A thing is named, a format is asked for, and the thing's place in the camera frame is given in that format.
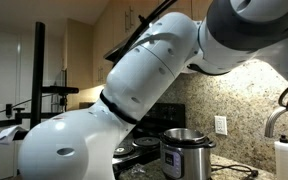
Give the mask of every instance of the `instant pot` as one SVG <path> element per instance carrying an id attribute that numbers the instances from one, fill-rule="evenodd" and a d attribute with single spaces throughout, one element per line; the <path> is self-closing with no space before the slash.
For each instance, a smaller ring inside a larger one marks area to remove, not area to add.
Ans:
<path id="1" fill-rule="evenodd" d="M 203 133 L 186 128 L 161 134 L 161 166 L 168 180 L 211 179 L 210 149 L 215 143 Z"/>

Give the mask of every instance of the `electrical outlet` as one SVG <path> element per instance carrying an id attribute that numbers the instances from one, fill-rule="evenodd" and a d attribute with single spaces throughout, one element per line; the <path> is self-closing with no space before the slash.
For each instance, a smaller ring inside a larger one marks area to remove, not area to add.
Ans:
<path id="1" fill-rule="evenodd" d="M 227 135 L 227 124 L 225 116 L 215 116 L 215 133 Z"/>

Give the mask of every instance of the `kitchen counter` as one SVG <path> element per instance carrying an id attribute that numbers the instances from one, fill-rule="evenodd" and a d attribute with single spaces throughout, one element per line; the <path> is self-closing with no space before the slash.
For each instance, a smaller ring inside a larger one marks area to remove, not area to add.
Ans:
<path id="1" fill-rule="evenodd" d="M 238 163 L 233 160 L 229 160 L 217 155 L 211 155 L 211 164 L 218 164 L 218 165 L 245 165 Z M 269 173 L 267 171 L 259 170 L 254 167 L 248 166 L 252 170 L 258 170 L 259 175 L 256 179 L 261 179 L 261 180 L 272 180 L 276 179 L 276 176 L 273 173 Z M 160 160 L 155 160 L 152 161 L 146 165 L 143 166 L 143 170 L 145 173 L 142 172 L 137 172 L 137 173 L 132 173 L 132 170 L 128 170 L 124 173 L 122 173 L 119 176 L 119 180 L 163 180 L 166 179 L 163 175 L 163 172 L 160 168 Z M 223 169 L 219 171 L 212 172 L 212 180 L 234 180 L 234 179 L 243 179 L 246 177 L 247 174 L 243 172 L 238 172 L 234 171 L 231 169 Z"/>

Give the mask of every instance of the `white bottle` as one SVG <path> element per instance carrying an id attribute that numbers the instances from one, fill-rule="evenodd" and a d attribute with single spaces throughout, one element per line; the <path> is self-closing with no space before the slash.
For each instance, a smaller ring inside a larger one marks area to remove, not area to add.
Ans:
<path id="1" fill-rule="evenodd" d="M 281 135 L 280 141 L 274 142 L 277 180 L 288 180 L 288 140 Z"/>

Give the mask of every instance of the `black pole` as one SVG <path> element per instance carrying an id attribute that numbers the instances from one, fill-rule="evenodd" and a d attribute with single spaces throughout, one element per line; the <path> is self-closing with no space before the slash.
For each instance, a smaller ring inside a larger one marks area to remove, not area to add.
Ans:
<path id="1" fill-rule="evenodd" d="M 32 82 L 31 129 L 37 124 L 41 123 L 44 43 L 45 25 L 41 22 L 36 22 Z"/>

